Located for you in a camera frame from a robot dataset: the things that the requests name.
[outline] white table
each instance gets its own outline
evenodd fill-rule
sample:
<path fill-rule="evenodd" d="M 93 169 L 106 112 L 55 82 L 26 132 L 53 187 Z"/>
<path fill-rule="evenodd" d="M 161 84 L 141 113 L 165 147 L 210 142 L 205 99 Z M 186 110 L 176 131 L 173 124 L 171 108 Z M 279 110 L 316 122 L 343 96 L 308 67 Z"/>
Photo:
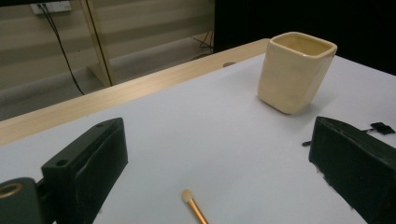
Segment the white table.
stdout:
<path fill-rule="evenodd" d="M 256 94 L 264 55 L 0 147 L 0 182 L 30 176 L 91 126 L 122 117 L 129 164 L 95 223 L 365 223 L 308 161 L 316 116 L 396 127 L 396 77 L 335 57 L 303 112 Z M 396 135 L 372 136 L 396 147 Z"/>

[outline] square ceramic cup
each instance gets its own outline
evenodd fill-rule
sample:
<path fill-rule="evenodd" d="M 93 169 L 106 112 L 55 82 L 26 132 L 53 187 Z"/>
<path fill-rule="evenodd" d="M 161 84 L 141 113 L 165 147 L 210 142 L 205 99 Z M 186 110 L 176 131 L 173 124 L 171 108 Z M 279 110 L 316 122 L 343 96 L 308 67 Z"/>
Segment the square ceramic cup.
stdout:
<path fill-rule="evenodd" d="M 336 51 L 334 43 L 298 32 L 271 38 L 259 98 L 285 114 L 301 111 L 315 97 Z"/>

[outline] black cable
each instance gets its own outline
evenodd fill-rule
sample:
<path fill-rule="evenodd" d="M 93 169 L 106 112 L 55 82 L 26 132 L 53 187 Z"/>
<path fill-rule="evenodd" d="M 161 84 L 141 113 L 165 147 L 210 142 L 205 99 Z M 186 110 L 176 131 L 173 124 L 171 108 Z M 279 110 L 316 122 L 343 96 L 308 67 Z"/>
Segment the black cable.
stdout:
<path fill-rule="evenodd" d="M 210 32 L 207 32 L 207 33 L 206 33 L 206 36 L 205 36 L 204 40 L 199 40 L 199 39 L 197 39 L 197 38 L 195 38 L 195 37 L 193 37 L 193 39 L 195 39 L 195 40 L 201 42 L 201 44 L 199 45 L 200 48 L 202 48 L 202 49 L 210 48 L 210 53 L 205 53 L 205 54 L 198 55 L 197 57 L 191 59 L 191 61 L 194 61 L 194 60 L 200 59 L 200 58 L 204 58 L 204 57 L 206 57 L 206 56 L 208 56 L 208 55 L 213 54 L 213 46 L 212 46 L 213 32 L 212 32 L 212 34 L 211 34 L 211 36 L 210 36 L 210 42 L 209 42 L 210 44 L 208 45 L 208 44 L 206 44 L 206 42 L 205 42 L 206 39 L 207 39 L 207 37 L 209 36 L 209 33 L 210 33 Z"/>
<path fill-rule="evenodd" d="M 77 80 L 76 80 L 76 78 L 75 78 L 75 76 L 74 76 L 74 74 L 73 74 L 73 71 L 72 71 L 72 69 L 71 69 L 71 67 L 70 67 L 70 62 L 69 62 L 69 60 L 67 59 L 66 53 L 64 52 L 64 46 L 62 45 L 62 41 L 61 41 L 61 38 L 60 38 L 60 36 L 59 36 L 58 29 L 56 28 L 55 22 L 53 21 L 51 15 L 50 15 L 49 9 L 47 8 L 46 4 L 37 4 L 37 6 L 40 7 L 40 9 L 43 11 L 44 15 L 45 15 L 46 18 L 47 18 L 47 21 L 49 22 L 50 27 L 52 28 L 53 32 L 54 32 L 55 35 L 56 35 L 56 38 L 58 39 L 59 46 L 61 47 L 62 54 L 64 55 L 64 58 L 66 59 L 67 67 L 69 68 L 70 75 L 71 75 L 72 78 L 73 78 L 73 82 L 75 83 L 75 85 L 76 85 L 77 89 L 79 90 L 79 92 L 80 92 L 82 95 L 85 95 L 84 92 L 83 92 L 83 91 L 81 90 L 81 88 L 79 87 L 79 85 L 78 85 L 78 83 L 77 83 Z"/>

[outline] wall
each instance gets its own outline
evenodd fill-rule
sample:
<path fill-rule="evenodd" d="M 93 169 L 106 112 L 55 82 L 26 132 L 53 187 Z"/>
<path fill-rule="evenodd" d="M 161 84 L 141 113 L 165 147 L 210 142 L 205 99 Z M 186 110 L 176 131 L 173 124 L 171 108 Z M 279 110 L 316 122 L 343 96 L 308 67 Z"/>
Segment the wall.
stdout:
<path fill-rule="evenodd" d="M 52 14 L 72 69 L 98 62 L 79 1 Z M 93 0 L 110 59 L 213 30 L 209 0 Z M 30 6 L 0 7 L 0 90 L 67 72 L 55 34 Z"/>

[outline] floor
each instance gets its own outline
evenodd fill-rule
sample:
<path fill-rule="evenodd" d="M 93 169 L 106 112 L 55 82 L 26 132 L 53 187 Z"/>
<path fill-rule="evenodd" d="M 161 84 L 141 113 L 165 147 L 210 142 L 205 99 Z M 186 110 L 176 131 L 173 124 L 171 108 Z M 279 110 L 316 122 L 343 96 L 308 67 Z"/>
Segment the floor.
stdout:
<path fill-rule="evenodd" d="M 205 57 L 211 48 L 202 39 L 189 37 L 152 49 L 113 59 L 110 63 L 119 83 Z M 73 71 L 83 93 L 99 91 L 102 83 L 83 68 Z M 41 79 L 0 91 L 0 120 L 10 119 L 37 109 L 79 97 L 81 93 L 69 73 Z"/>

